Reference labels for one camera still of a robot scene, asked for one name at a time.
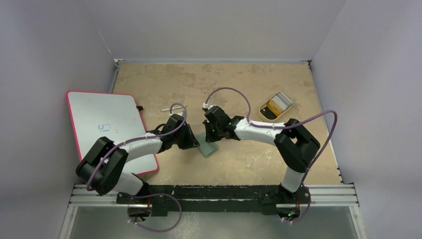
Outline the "green leather card holder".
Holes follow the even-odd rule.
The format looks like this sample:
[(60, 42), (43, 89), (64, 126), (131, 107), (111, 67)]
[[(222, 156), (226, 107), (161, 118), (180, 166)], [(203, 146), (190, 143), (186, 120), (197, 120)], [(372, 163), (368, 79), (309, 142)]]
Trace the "green leather card holder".
[(199, 146), (197, 147), (197, 149), (199, 150), (199, 152), (202, 154), (204, 158), (211, 156), (213, 153), (219, 150), (219, 147), (216, 143), (206, 142), (206, 134), (204, 132), (197, 135), (196, 138), (199, 143)]

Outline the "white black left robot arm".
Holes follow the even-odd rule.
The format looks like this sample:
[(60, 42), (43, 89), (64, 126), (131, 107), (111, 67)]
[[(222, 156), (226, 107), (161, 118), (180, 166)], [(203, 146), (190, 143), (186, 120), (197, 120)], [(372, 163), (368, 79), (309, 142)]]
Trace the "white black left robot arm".
[(172, 114), (166, 123), (145, 135), (115, 144), (103, 136), (97, 139), (76, 168), (76, 175), (86, 182), (88, 191), (105, 195), (110, 191), (129, 194), (141, 204), (148, 199), (144, 181), (136, 173), (126, 173), (126, 163), (146, 155), (154, 155), (177, 145), (180, 149), (198, 147), (192, 129), (184, 116)]

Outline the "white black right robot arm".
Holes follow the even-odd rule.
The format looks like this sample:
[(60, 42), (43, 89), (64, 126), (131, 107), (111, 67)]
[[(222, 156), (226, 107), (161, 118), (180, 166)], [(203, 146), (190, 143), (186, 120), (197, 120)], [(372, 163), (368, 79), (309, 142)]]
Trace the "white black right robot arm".
[(217, 142), (225, 139), (251, 140), (275, 146), (284, 160), (287, 169), (281, 182), (280, 198), (287, 203), (299, 196), (305, 173), (320, 149), (319, 141), (303, 126), (292, 129), (276, 129), (277, 126), (292, 126), (299, 123), (297, 119), (289, 119), (287, 123), (276, 123), (271, 126), (264, 123), (264, 128), (255, 127), (247, 118), (234, 116), (230, 118), (222, 108), (208, 106), (203, 108), (206, 120), (206, 142)]

